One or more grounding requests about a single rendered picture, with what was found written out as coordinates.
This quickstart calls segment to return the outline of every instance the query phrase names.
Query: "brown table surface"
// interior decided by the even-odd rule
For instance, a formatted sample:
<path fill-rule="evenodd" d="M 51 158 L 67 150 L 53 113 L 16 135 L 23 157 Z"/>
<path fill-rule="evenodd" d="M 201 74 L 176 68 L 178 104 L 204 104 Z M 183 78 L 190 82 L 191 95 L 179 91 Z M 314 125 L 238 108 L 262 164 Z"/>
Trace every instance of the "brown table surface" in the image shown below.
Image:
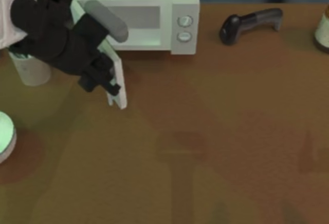
<path fill-rule="evenodd" d="M 232 47 L 217 37 L 227 16 L 273 6 L 202 5 L 194 56 L 121 52 L 126 110 L 58 71 L 26 87 L 3 52 L 18 141 L 0 223 L 328 224 L 329 55 L 312 44 L 325 5 L 280 5 L 279 33 Z"/>

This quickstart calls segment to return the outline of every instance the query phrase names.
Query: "microwave knob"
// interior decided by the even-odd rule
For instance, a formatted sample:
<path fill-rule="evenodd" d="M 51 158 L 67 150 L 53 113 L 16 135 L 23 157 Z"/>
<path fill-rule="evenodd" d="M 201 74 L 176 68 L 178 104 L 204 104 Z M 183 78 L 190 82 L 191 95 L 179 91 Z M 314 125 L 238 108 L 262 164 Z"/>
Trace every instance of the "microwave knob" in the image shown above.
<path fill-rule="evenodd" d="M 192 34 L 189 32 L 181 32 L 177 36 L 178 40 L 182 43 L 187 43 L 192 40 Z"/>
<path fill-rule="evenodd" d="M 178 24 L 181 27 L 189 27 L 193 24 L 193 18 L 190 16 L 180 17 L 178 19 Z"/>

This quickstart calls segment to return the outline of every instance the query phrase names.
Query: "white microwave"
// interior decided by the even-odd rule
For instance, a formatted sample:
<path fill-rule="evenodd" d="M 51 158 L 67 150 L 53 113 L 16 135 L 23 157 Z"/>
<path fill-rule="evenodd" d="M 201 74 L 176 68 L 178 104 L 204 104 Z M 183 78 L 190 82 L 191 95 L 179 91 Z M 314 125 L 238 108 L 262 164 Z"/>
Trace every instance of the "white microwave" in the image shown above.
<path fill-rule="evenodd" d="M 115 50 L 168 50 L 171 54 L 195 54 L 200 0 L 74 0 L 71 11 L 76 23 L 87 1 L 99 1 L 128 26 L 129 37 Z"/>

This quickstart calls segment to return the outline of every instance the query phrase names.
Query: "microwave window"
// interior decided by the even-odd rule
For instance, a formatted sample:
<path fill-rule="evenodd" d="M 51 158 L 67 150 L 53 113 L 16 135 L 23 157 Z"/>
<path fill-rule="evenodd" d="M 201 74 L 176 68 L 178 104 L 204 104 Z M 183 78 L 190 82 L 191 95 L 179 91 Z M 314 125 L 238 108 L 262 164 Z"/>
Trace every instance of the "microwave window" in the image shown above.
<path fill-rule="evenodd" d="M 129 39 L 120 45 L 159 46 L 161 45 L 159 6 L 110 6 L 111 12 L 125 21 L 129 28 Z"/>

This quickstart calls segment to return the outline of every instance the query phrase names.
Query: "white cup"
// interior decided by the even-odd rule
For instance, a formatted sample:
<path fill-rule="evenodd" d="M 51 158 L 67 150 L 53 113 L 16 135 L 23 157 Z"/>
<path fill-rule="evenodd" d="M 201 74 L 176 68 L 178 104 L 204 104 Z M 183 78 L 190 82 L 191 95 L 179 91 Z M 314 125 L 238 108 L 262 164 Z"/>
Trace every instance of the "white cup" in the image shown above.
<path fill-rule="evenodd" d="M 16 139 L 16 129 L 11 118 L 0 111 L 0 164 L 13 152 Z"/>
<path fill-rule="evenodd" d="M 39 86 L 47 83 L 51 78 L 51 68 L 48 64 L 29 56 L 9 53 L 23 84 L 27 86 Z"/>

